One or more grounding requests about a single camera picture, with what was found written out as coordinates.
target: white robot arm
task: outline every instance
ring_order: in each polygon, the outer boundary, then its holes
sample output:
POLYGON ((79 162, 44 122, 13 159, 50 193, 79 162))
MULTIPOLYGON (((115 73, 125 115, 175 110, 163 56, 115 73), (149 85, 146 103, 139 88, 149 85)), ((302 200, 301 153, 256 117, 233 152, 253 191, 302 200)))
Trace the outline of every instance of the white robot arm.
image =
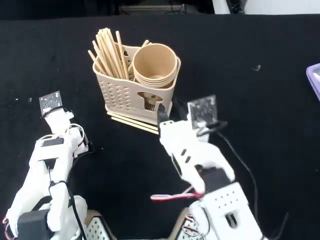
POLYGON ((215 97, 188 103, 188 120, 174 122, 159 107, 160 142, 180 177, 201 197, 189 211, 207 240, 264 238, 235 173, 219 148, 208 143, 208 126, 217 123, 215 97))
MULTIPOLYGON (((62 107, 59 91, 39 100, 52 134, 36 141, 29 171, 4 224, 19 240, 76 239, 80 236, 78 219, 84 225, 87 203, 81 196, 74 196, 71 204, 74 200, 75 206, 70 206, 67 184, 62 183, 67 182, 73 160, 89 150, 89 142, 84 129, 70 122, 74 115, 62 107)), ((7 239, 14 239, 5 234, 7 239)))

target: perforated metal bracket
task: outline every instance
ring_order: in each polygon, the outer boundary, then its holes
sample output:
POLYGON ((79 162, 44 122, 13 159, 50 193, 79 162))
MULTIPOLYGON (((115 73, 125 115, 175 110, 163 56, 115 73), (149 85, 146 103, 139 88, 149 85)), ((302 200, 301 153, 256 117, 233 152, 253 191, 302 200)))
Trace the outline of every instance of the perforated metal bracket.
POLYGON ((248 205, 248 200, 238 182, 206 194, 203 200, 205 203, 211 203, 210 210, 216 216, 225 216, 248 205))
POLYGON ((86 229, 87 240, 111 240, 99 217, 94 217, 86 229))

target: black tabletop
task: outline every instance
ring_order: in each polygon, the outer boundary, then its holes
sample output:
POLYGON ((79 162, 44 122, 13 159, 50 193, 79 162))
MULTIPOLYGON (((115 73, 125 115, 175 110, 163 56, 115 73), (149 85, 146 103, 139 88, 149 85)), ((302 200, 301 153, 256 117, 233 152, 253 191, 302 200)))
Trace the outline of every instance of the black tabletop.
MULTIPOLYGON (((75 166, 72 190, 103 214, 118 238, 168 237, 192 202, 151 202, 152 194, 176 194, 188 184, 158 136, 106 116, 87 50, 98 29, 108 27, 120 31, 123 44, 149 39, 175 50, 182 62, 177 97, 216 95, 218 116, 229 122, 224 134, 255 175, 263 231, 277 230, 289 211, 283 239, 314 237, 320 103, 305 72, 320 62, 319 22, 320 15, 0 21, 0 215, 24 182, 35 141, 50 133, 38 97, 56 90, 97 149, 75 166)), ((217 144, 252 207, 248 173, 225 143, 217 144)))

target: white plastic basket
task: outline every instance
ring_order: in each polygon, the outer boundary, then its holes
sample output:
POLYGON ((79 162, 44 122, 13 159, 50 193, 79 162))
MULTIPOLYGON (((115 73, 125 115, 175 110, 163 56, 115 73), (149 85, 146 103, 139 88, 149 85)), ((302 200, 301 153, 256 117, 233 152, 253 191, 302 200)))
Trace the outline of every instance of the white plastic basket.
MULTIPOLYGON (((140 47, 126 45, 122 45, 122 47, 127 53, 126 58, 130 64, 135 53, 140 49, 140 47)), ((143 86, 140 83, 133 81, 133 72, 129 73, 130 80, 106 76, 100 73, 97 70, 96 65, 93 64, 92 69, 96 74, 96 78, 102 91, 105 101, 105 109, 111 113, 156 125, 157 111, 160 104, 163 104, 168 115, 170 115, 171 112, 171 99, 181 66, 181 61, 178 57, 177 60, 178 66, 176 69, 176 76, 172 85, 168 88, 150 88, 143 86), (141 96, 141 93, 159 96, 162 100, 155 102, 155 104, 150 104, 145 101, 141 96)))

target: wire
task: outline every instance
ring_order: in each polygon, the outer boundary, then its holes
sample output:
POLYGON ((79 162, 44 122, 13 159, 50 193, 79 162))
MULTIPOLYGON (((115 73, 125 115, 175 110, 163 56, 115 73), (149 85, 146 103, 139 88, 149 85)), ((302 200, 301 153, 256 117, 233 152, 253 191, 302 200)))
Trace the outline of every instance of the wire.
POLYGON ((190 186, 190 187, 188 187, 186 190, 184 190, 182 193, 183 194, 186 194, 186 193, 188 193, 191 189, 193 189, 194 187, 193 186, 190 186))
POLYGON ((179 193, 174 195, 169 194, 153 194, 150 196, 151 200, 154 202, 163 202, 173 199, 191 199, 191 198, 201 198, 203 194, 200 193, 179 193))
POLYGON ((59 109, 63 109, 63 110, 66 110, 67 112, 71 112, 73 114, 73 116, 75 116, 74 112, 69 109, 68 107, 65 107, 65 106, 56 106, 54 108, 52 108, 51 110, 47 111, 45 114, 43 114, 41 116, 41 119, 45 119, 50 113, 56 111, 56 110, 59 110, 59 109))
MULTIPOLYGON (((257 186, 257 182, 256 182, 256 179, 255 179, 255 176, 252 173, 252 171, 250 170, 250 168, 246 165, 246 163, 239 156, 239 154, 236 152, 236 150, 234 149, 234 147, 232 146, 230 141, 222 133, 217 132, 217 134, 228 144, 228 146, 231 149, 231 151, 233 152, 233 154, 236 156, 236 158, 239 160, 239 162, 244 166, 244 168, 248 171, 248 173, 249 173, 249 175, 251 177, 251 180, 252 180, 252 183, 253 183, 253 186, 254 186, 254 200, 253 200, 254 201, 254 203, 253 203, 254 218, 255 218, 258 226, 260 227, 260 223, 259 223, 259 219, 258 219, 258 186, 257 186)), ((289 212, 287 212, 285 214, 278 234, 275 237, 267 237, 269 240, 278 240, 278 239, 281 238, 281 236, 283 234, 283 231, 285 229, 286 223, 288 221, 288 218, 289 218, 289 212)), ((266 235, 264 233, 262 233, 261 240, 263 240, 265 237, 266 237, 266 235)))
POLYGON ((210 221, 209 221, 209 216, 208 216, 208 213, 206 211, 206 209, 204 207, 201 207, 204 214, 205 214, 205 217, 206 217, 206 220, 208 221, 208 231, 206 232, 206 234, 202 234, 202 238, 205 239, 205 237, 209 234, 210 232, 210 229, 211 229, 211 226, 210 226, 210 221))
POLYGON ((10 224, 9 224, 9 219, 5 216, 4 218, 3 218, 3 220, 2 220, 2 224, 4 225, 3 227, 4 227, 4 235, 5 235, 5 238, 7 239, 7 240, 16 240, 16 239, 18 239, 17 237, 15 237, 15 236, 13 236, 13 237, 11 237, 10 235, 9 235, 9 233, 8 233, 8 227, 10 226, 10 224))
POLYGON ((80 232, 82 234, 82 237, 83 237, 83 240, 87 240, 87 237, 86 237, 86 233, 85 233, 85 230, 84 230, 84 227, 80 221, 80 218, 79 218, 79 215, 78 215, 78 212, 77 212, 77 209, 76 209, 76 202, 75 202, 75 197, 74 195, 72 194, 72 192, 70 191, 69 187, 68 187, 68 184, 67 182, 63 181, 63 180, 60 180, 58 182, 50 182, 50 186, 49 186, 49 192, 50 192, 50 188, 57 185, 57 184, 61 184, 61 183, 64 183, 65 186, 66 186, 66 189, 69 193, 69 196, 70 196, 70 202, 71 202, 71 205, 72 205, 72 209, 73 209, 73 212, 74 212, 74 216, 75 216, 75 219, 79 225, 79 228, 80 228, 80 232))
POLYGON ((256 219, 256 221, 258 221, 258 186, 257 186, 256 178, 255 178, 254 174, 252 173, 252 171, 250 170, 250 168, 247 166, 247 164, 242 160, 242 158, 236 152, 236 150, 234 149, 234 147, 232 146, 230 141, 222 133, 217 132, 217 134, 219 135, 219 137, 221 137, 226 142, 226 144, 229 146, 229 148, 231 149, 233 154, 236 156, 236 158, 239 160, 239 162, 244 166, 244 168, 247 170, 247 172, 249 173, 249 175, 251 177, 253 187, 254 187, 254 193, 253 193, 254 194, 254 196, 253 196, 254 197, 254 199, 253 199, 254 218, 256 219))
POLYGON ((78 144, 78 147, 80 147, 80 145, 84 142, 84 139, 85 139, 85 130, 84 130, 84 128, 83 128, 82 126, 80 126, 79 124, 77 124, 77 123, 71 123, 71 124, 69 125, 69 127, 66 129, 66 131, 67 131, 68 129, 70 129, 71 127, 73 127, 73 126, 80 128, 80 130, 82 131, 81 141, 80 141, 80 143, 78 144))
POLYGON ((197 137, 202 137, 202 136, 207 135, 207 134, 211 134, 211 133, 215 133, 215 132, 221 131, 227 125, 228 125, 228 122, 219 121, 218 120, 215 124, 213 124, 210 127, 205 126, 205 127, 200 128, 200 130, 197 132, 196 136, 197 137))
POLYGON ((289 218, 289 212, 287 212, 284 215, 281 227, 280 227, 280 229, 278 231, 278 234, 276 236, 274 236, 274 237, 266 237, 264 234, 262 234, 262 238, 260 240, 263 240, 264 238, 267 238, 268 240, 279 240, 281 238, 282 234, 284 233, 285 226, 286 226, 286 223, 288 221, 288 218, 289 218))
POLYGON ((84 153, 82 153, 81 155, 79 155, 77 158, 75 158, 75 159, 73 160, 73 164, 72 164, 72 166, 71 166, 71 168, 70 168, 70 170, 69 170, 68 177, 67 177, 67 179, 66 179, 67 183, 68 183, 69 180, 70 180, 71 172, 72 172, 72 170, 74 169, 74 167, 75 167, 75 165, 77 164, 77 162, 78 162, 81 158, 83 158, 84 156, 89 155, 89 154, 93 154, 94 152, 95 152, 94 150, 84 152, 84 153))
POLYGON ((189 226, 183 226, 182 227, 182 231, 184 232, 184 234, 186 234, 186 235, 188 235, 189 237, 192 237, 192 238, 195 238, 195 237, 199 236, 199 234, 200 234, 197 229, 189 227, 189 226), (189 232, 187 232, 186 230, 195 232, 195 234, 192 235, 189 232))
POLYGON ((42 139, 47 139, 47 138, 53 138, 55 135, 54 134, 48 134, 48 135, 44 135, 44 136, 42 136, 42 137, 40 137, 39 139, 38 139, 38 141, 39 140, 42 140, 42 139))

